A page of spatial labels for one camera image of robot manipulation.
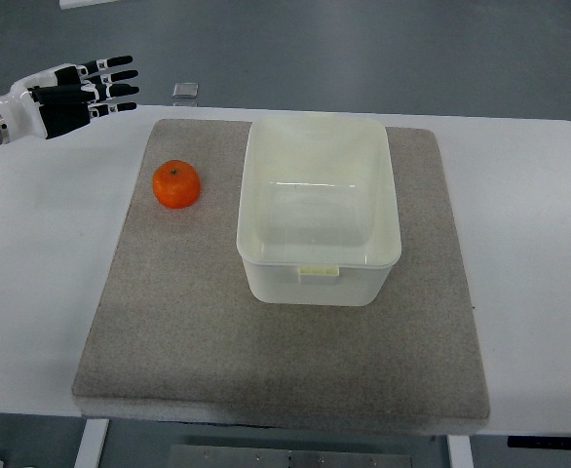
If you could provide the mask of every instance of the storage box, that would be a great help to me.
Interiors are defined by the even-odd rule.
[[[319,113],[253,123],[237,246],[260,300],[372,301],[401,250],[385,128],[372,119]]]

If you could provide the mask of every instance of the gray mat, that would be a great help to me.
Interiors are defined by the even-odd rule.
[[[163,120],[73,385],[86,416],[335,432],[470,434],[489,414],[476,327],[435,136],[388,129],[402,257],[365,307],[265,304],[236,224],[250,123]],[[199,201],[151,192],[169,159]]]

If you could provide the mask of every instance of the small metal object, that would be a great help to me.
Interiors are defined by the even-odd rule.
[[[173,107],[197,107],[197,102],[195,100],[182,100],[174,102]]]
[[[199,85],[197,83],[175,83],[172,90],[174,99],[180,98],[196,98]]]

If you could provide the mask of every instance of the robotic hand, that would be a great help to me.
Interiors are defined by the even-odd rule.
[[[59,137],[96,117],[136,109],[134,102],[105,103],[138,92],[136,86],[117,83],[134,78],[137,71],[102,73],[131,62],[132,57],[125,56],[65,64],[17,81],[7,95],[0,96],[0,144],[27,135]]]

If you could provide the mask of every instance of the orange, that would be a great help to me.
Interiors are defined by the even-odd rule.
[[[153,193],[167,208],[184,208],[195,203],[201,181],[195,168],[185,161],[167,161],[151,177]]]

